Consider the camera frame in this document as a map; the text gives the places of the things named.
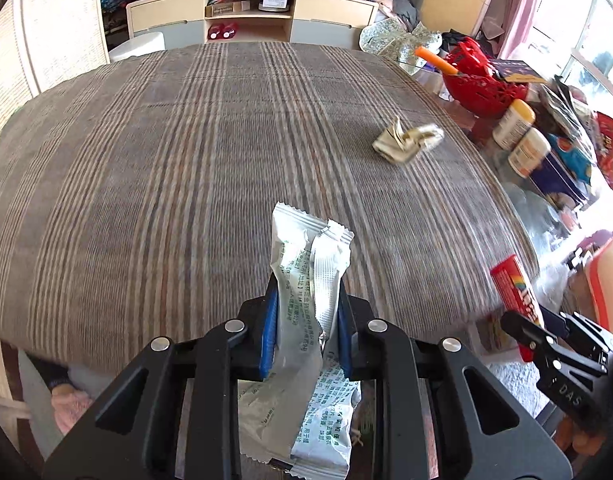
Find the person's right hand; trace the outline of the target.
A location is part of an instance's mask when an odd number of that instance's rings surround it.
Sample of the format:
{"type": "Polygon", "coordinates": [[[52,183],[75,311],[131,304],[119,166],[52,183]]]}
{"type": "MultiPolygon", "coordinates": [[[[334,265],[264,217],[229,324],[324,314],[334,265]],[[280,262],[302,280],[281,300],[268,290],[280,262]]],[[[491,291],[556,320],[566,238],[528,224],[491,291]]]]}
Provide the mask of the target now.
{"type": "Polygon", "coordinates": [[[559,423],[553,440],[562,451],[572,448],[579,455],[594,456],[606,438],[603,434],[587,434],[571,418],[565,417],[559,423]]]}

